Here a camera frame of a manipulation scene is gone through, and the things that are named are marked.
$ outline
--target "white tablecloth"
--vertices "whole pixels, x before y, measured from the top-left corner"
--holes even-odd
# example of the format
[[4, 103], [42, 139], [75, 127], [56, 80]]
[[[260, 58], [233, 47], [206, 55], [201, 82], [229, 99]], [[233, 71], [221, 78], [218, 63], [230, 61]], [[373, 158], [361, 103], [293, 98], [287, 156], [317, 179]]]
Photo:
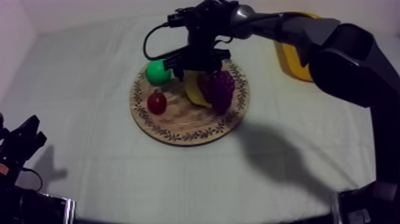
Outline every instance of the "white tablecloth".
[[[193, 148], [148, 137], [131, 117], [129, 90], [147, 62], [144, 36], [164, 21], [126, 18], [39, 36], [0, 110], [10, 129], [40, 118], [48, 141], [27, 166], [44, 178], [43, 192], [77, 200], [86, 219], [270, 223], [326, 213], [335, 191], [374, 180], [369, 111], [287, 76], [274, 42], [256, 36], [221, 45], [251, 91], [234, 132]], [[186, 39], [185, 29], [157, 31], [149, 53]], [[398, 40], [381, 39], [398, 63]]]

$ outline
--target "plastic fruit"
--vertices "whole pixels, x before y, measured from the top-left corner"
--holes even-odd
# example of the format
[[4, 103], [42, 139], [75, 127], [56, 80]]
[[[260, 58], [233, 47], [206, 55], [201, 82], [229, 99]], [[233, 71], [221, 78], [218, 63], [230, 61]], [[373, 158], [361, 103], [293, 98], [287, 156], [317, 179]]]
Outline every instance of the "plastic fruit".
[[151, 61], [147, 65], [146, 78], [150, 84], [160, 86], [171, 80], [171, 70], [164, 70], [164, 63], [162, 60]]
[[147, 99], [147, 108], [153, 114], [160, 115], [167, 109], [167, 99], [164, 94], [154, 91]]
[[202, 73], [199, 73], [197, 71], [186, 72], [183, 79], [186, 95], [192, 103], [211, 108], [211, 104], [205, 100], [203, 93], [198, 85], [198, 80], [202, 75]]
[[232, 103], [235, 80], [227, 71], [216, 72], [208, 79], [208, 91], [212, 108], [223, 115]]

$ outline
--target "green ball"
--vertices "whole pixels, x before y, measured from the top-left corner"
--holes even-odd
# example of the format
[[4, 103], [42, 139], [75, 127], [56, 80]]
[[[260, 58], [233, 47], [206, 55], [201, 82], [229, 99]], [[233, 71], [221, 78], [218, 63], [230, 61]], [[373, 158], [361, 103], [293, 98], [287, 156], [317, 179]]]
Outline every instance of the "green ball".
[[171, 80], [171, 69], [165, 71], [162, 60], [151, 61], [147, 66], [146, 77], [152, 85], [163, 85]]

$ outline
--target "yellow object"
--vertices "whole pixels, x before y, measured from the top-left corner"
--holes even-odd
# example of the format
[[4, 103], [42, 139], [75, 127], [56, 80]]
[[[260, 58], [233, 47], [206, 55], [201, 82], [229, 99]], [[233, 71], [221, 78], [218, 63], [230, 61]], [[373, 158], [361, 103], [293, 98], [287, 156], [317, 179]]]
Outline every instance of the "yellow object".
[[[300, 13], [304, 13], [312, 18], [321, 18], [318, 15], [314, 15], [311, 13], [306, 13], [306, 12], [300, 12]], [[285, 60], [286, 64], [287, 64], [287, 69], [288, 69], [288, 73], [291, 76], [294, 76], [297, 79], [303, 80], [303, 81], [308, 81], [308, 82], [312, 82], [313, 79], [311, 78], [310, 72], [308, 71], [308, 65], [306, 65], [305, 67], [302, 67], [300, 64], [300, 58], [297, 54], [297, 50], [294, 46], [292, 45], [288, 45], [285, 43], [280, 44], [282, 47], [282, 51], [283, 51], [283, 56], [284, 58], [279, 58], [279, 60]]]
[[194, 104], [211, 108], [212, 105], [206, 102], [197, 83], [198, 76], [200, 76], [201, 74], [202, 73], [198, 71], [185, 72], [183, 83], [185, 84], [186, 95]]

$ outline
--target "white wall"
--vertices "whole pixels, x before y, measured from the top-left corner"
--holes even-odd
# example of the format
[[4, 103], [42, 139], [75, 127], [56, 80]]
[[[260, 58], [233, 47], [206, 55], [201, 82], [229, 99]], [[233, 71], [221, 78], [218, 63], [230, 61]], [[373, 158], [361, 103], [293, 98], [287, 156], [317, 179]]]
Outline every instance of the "white wall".
[[[21, 0], [39, 32], [111, 18], [166, 15], [176, 8], [202, 0]], [[302, 10], [344, 22], [357, 23], [374, 32], [399, 33], [399, 0], [240, 0], [260, 12]]]
[[36, 37], [19, 0], [0, 0], [0, 101]]
[[308, 0], [310, 11], [374, 33], [400, 33], [399, 0]]

